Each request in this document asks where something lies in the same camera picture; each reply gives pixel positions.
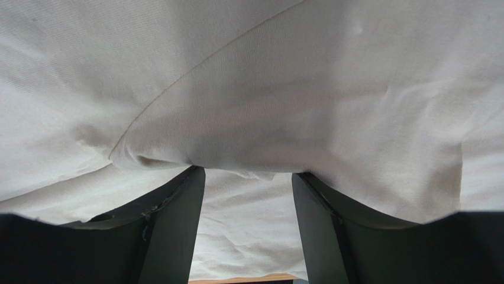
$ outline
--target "wooden surface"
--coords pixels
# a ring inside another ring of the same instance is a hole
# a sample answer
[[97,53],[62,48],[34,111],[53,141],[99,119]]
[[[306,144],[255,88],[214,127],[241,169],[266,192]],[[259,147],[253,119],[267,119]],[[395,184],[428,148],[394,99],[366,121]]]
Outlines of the wooden surface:
[[297,279],[290,274],[270,274],[259,278],[233,278],[228,280],[197,280],[189,281],[189,284],[225,284],[225,283],[246,283],[246,282],[264,282],[278,280],[294,280]]

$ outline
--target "white cloth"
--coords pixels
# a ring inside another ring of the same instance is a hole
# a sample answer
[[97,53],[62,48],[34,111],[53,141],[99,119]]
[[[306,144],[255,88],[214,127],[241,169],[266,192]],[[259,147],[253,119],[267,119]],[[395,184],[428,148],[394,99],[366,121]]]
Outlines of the white cloth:
[[418,222],[503,210],[503,22],[501,0],[3,1],[0,210],[85,220],[184,164],[259,177],[236,193],[253,201],[220,214],[205,200],[230,227],[198,235],[198,279],[299,272],[301,260],[265,268],[282,247],[268,234],[264,247],[206,247],[245,241],[233,227],[251,213],[233,208],[287,194],[284,175],[256,172],[310,170]]
[[308,278],[290,179],[206,171],[191,279]]

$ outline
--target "light gray material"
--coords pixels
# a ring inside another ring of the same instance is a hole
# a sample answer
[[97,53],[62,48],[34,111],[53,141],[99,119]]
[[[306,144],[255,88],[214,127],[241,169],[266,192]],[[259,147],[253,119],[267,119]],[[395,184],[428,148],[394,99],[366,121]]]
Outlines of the light gray material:
[[0,211],[85,220],[185,164],[235,172],[198,245],[229,249],[193,274],[225,279],[302,266],[265,241],[297,230],[277,172],[411,221],[502,210],[503,22],[501,0],[2,1]]

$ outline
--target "stitched seam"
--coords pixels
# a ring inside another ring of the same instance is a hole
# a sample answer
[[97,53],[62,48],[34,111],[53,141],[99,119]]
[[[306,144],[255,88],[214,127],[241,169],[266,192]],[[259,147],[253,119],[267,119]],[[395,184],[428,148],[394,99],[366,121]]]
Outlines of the stitched seam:
[[110,151],[109,155],[108,155],[108,159],[110,160],[111,156],[112,156],[112,153],[114,152],[114,150],[117,148],[117,146],[119,145],[119,142],[121,142],[122,138],[124,138],[124,136],[126,135],[126,133],[128,132],[128,130],[131,128],[131,126],[133,125],[133,123],[135,123],[135,121],[140,117],[140,115],[142,115],[147,108],[149,108],[162,94],[166,93],[173,85],[175,85],[178,81],[180,81],[182,78],[184,78],[187,74],[189,74],[190,72],[192,72],[193,70],[195,70],[196,68],[198,68],[199,66],[201,66],[203,63],[205,63],[206,61],[208,61],[211,57],[213,57],[215,54],[217,54],[219,51],[221,51],[222,49],[226,48],[227,46],[229,46],[230,44],[232,44],[233,42],[237,41],[238,39],[240,39],[241,37],[243,37],[244,35],[250,33],[251,31],[255,30],[256,28],[258,28],[259,26],[263,25],[265,22],[268,22],[270,21],[271,19],[274,19],[276,17],[278,17],[280,14],[283,14],[285,12],[287,12],[288,10],[298,6],[299,4],[305,2],[305,0],[302,0],[301,2],[297,3],[297,4],[294,4],[290,7],[288,7],[287,9],[279,12],[278,14],[275,14],[273,16],[271,16],[270,18],[260,22],[259,24],[255,25],[253,28],[247,30],[246,32],[244,32],[243,34],[239,35],[238,37],[236,37],[235,39],[231,40],[230,42],[228,42],[227,44],[224,44],[221,48],[215,50],[212,54],[210,54],[207,58],[203,59],[200,63],[198,63],[196,66],[194,66],[193,68],[189,69],[189,71],[187,71],[186,73],[184,73],[183,75],[181,75],[178,79],[176,79],[171,85],[169,85],[163,92],[161,92],[159,95],[157,95],[144,109],[142,109],[142,111],[131,121],[131,123],[128,125],[128,127],[126,128],[126,130],[124,131],[124,133],[121,135],[121,137],[119,138],[119,140],[117,140],[117,143],[115,143],[114,147],[112,148],[112,150]]

